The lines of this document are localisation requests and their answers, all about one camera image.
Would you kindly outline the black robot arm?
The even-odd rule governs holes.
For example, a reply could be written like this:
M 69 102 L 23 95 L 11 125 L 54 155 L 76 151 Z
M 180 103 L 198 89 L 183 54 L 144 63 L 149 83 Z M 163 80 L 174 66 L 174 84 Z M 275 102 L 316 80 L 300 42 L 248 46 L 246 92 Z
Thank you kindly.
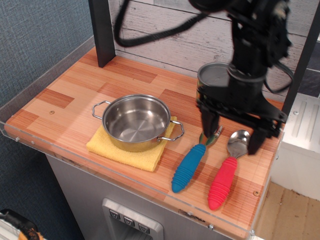
M 220 117 L 252 128 L 247 150 L 253 155 L 267 138 L 277 137 L 287 115 L 269 103 L 262 89 L 267 87 L 268 69 L 276 67 L 289 77 L 292 71 L 281 63 L 288 56 L 286 0 L 193 0 L 204 14 L 226 11 L 231 19 L 233 57 L 226 78 L 214 76 L 213 65 L 198 70 L 196 104 L 201 112 L 203 132 L 213 135 Z

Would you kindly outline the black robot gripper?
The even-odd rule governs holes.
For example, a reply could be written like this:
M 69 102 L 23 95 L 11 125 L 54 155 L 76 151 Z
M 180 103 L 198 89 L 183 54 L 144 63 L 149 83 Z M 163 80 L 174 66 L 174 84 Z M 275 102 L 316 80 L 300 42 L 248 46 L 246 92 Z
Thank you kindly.
M 228 66 L 228 92 L 225 102 L 206 100 L 197 105 L 201 112 L 203 133 L 212 137 L 218 129 L 219 118 L 224 117 L 253 129 L 247 147 L 254 155 L 266 138 L 278 137 L 287 115 L 272 105 L 262 94 L 265 75 L 244 75 Z

